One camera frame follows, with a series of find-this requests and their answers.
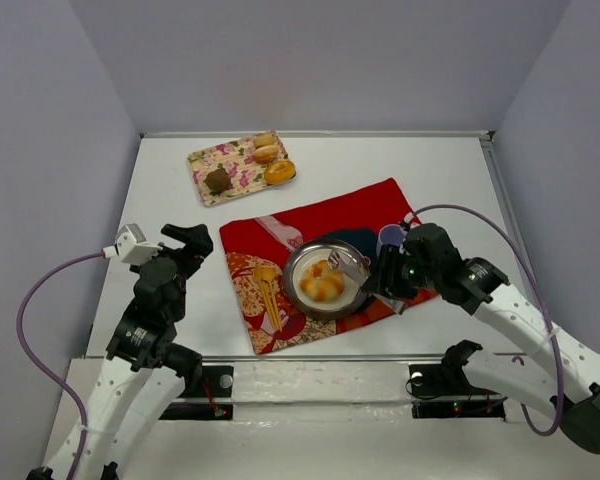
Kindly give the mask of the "metal tongs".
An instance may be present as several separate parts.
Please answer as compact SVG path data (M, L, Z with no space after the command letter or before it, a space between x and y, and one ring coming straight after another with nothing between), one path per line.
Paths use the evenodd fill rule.
M328 262L333 269L342 271L347 277L356 283L359 286L359 289L366 280L366 277L361 273L361 271L354 264L350 264L347 259L343 257L336 249L332 249L330 251ZM384 303L383 301L381 302L388 306L397 315L403 314L406 310L406 304L400 300L394 299L392 303Z

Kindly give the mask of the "striped twisted bread roll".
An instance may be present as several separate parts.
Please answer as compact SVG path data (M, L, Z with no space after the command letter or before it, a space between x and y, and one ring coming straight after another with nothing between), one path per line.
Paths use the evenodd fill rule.
M312 301L331 303L338 300L345 290L344 274L333 269L327 260L320 260L303 272L299 285Z

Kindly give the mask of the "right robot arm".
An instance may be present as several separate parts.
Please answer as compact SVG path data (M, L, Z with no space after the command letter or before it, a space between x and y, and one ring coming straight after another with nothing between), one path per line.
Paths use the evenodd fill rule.
M361 289L399 300L432 289L498 331L522 352L522 363L461 341L443 357L447 376L553 418L573 443L600 454L600 354L555 325L492 263L462 258L443 228L416 226L401 246L383 246Z

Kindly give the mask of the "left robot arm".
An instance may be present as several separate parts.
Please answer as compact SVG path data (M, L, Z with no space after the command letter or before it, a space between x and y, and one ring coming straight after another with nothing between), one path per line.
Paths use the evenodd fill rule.
M187 282L213 251L206 225L166 224L170 248L147 241L135 224L116 233L97 258L117 259L137 276L133 297L109 340L88 400L32 351L16 318L18 340L34 365L74 401L78 418L58 451L31 479L120 479L167 407L202 376L201 355L175 343L175 325L186 313Z

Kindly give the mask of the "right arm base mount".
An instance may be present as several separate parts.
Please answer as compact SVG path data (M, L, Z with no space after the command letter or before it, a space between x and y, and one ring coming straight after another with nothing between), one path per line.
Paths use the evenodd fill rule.
M505 400L499 393L446 377L441 364L411 365L405 391L413 400L414 419L506 418Z

